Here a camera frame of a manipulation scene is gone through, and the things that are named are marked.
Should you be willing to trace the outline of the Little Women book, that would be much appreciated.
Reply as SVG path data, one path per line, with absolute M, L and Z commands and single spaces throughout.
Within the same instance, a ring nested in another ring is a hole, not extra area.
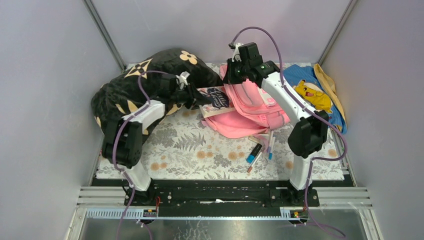
M 225 114 L 235 111 L 235 107 L 231 99 L 226 93 L 224 86 L 203 87 L 197 89 L 209 104 L 200 106 L 200 111 L 204 118 Z

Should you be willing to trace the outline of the black pillow with beige flowers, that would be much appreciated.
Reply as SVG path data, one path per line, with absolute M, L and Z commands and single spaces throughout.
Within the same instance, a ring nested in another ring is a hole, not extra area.
M 187 80 L 196 88 L 222 85 L 221 77 L 186 49 L 159 51 L 105 83 L 93 95 L 90 106 L 101 131 L 105 132 L 109 121 L 135 112 L 147 98 L 154 98 L 162 72 L 173 75 L 188 72 Z

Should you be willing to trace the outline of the pink student backpack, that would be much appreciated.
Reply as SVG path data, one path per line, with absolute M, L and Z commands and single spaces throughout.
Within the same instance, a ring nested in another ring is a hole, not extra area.
M 234 110 L 210 117 L 202 123 L 226 138 L 237 139 L 267 133 L 290 122 L 288 115 L 256 83 L 247 80 L 240 84 L 224 84 L 224 91 Z

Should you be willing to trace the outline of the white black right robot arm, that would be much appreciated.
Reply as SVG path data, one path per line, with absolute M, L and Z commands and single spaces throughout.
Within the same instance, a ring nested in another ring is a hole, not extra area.
M 233 55 L 227 60 L 224 82 L 230 85 L 247 80 L 257 84 L 269 94 L 287 114 L 293 130 L 287 142 L 294 154 L 293 170 L 289 177 L 292 189 L 287 191 L 287 201 L 293 206 L 301 205 L 306 199 L 307 189 L 312 183 L 310 166 L 312 158 L 327 141 L 328 126 L 325 111 L 317 111 L 306 103 L 287 83 L 283 71 L 271 60 L 263 61 L 256 43 L 229 43 Z

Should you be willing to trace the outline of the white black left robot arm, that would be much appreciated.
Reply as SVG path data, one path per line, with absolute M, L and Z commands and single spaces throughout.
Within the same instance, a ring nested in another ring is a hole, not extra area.
M 102 156 L 124 176 L 130 188 L 137 191 L 135 197 L 144 206 L 155 200 L 155 192 L 149 188 L 152 178 L 141 162 L 143 144 L 149 132 L 173 108 L 197 109 L 211 104 L 211 100 L 201 94 L 193 83 L 188 82 L 188 72 L 175 75 L 157 71 L 157 74 L 159 86 L 152 97 L 147 95 L 142 78 L 138 77 L 138 86 L 146 97 L 145 104 L 134 112 L 108 122 L 101 149 Z

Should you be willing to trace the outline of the floral table mat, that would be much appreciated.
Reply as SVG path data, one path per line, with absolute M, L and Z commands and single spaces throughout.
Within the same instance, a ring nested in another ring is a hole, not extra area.
M 142 145 L 141 163 L 153 179 L 184 180 L 288 180 L 294 155 L 287 138 L 290 123 L 273 131 L 273 158 L 263 157 L 247 173 L 246 159 L 256 143 L 249 136 L 227 138 L 203 124 L 201 112 L 174 107 Z M 317 160 L 313 180 L 342 181 L 340 162 Z

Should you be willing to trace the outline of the blue Pokemon t-shirt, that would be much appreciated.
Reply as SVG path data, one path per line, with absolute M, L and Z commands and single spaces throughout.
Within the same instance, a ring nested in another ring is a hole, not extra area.
M 289 85 L 306 102 L 316 110 L 323 110 L 328 114 L 328 122 L 334 125 L 342 134 L 348 131 L 347 123 L 343 120 L 339 110 L 326 94 L 315 76 L 313 66 L 299 66 L 293 64 L 283 70 L 283 76 Z

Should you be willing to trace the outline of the white marker with lilac cap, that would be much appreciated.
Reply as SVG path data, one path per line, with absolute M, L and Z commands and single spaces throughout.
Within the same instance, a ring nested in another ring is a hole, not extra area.
M 273 138 L 274 138 L 274 131 L 270 130 L 269 134 L 268 134 L 268 145 L 267 145 L 267 148 L 266 148 L 267 154 L 269 154 L 271 152 L 272 145 L 273 145 Z

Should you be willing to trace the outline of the black highlighter with blue cap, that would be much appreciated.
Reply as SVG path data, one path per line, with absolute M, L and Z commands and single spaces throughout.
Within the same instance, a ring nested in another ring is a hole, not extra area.
M 246 161 L 251 164 L 254 159 L 257 157 L 257 155 L 260 153 L 263 145 L 260 143 L 257 143 L 256 146 L 252 149 L 248 157 L 246 158 Z

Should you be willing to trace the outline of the white marker with brown cap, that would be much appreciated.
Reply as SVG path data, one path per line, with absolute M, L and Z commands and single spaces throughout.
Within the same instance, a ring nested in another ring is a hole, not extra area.
M 256 157 L 253 159 L 253 161 L 251 162 L 251 164 L 249 165 L 249 167 L 248 167 L 248 169 L 247 169 L 247 173 L 250 173 L 252 170 L 253 170 L 253 168 L 254 168 L 254 166 L 255 166 L 255 164 L 261 159 L 261 157 L 262 157 L 262 155 L 263 155 L 263 151 L 260 151 L 257 155 L 256 155 Z

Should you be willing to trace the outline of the white marker with blue cap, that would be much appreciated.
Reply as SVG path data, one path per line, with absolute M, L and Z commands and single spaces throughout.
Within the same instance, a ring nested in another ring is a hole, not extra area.
M 268 160 L 272 160 L 273 159 L 273 150 L 274 150 L 274 145 L 275 145 L 275 140 L 276 137 L 273 136 L 270 143 L 269 143 L 269 149 L 268 149 Z

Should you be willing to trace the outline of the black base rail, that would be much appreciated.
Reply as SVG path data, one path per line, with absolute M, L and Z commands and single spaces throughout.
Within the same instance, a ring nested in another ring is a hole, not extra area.
M 314 182 L 305 190 L 287 180 L 153 180 L 144 190 L 117 180 L 82 187 L 80 206 L 144 209 L 148 216 L 275 218 L 280 210 L 348 209 L 366 201 L 350 181 Z

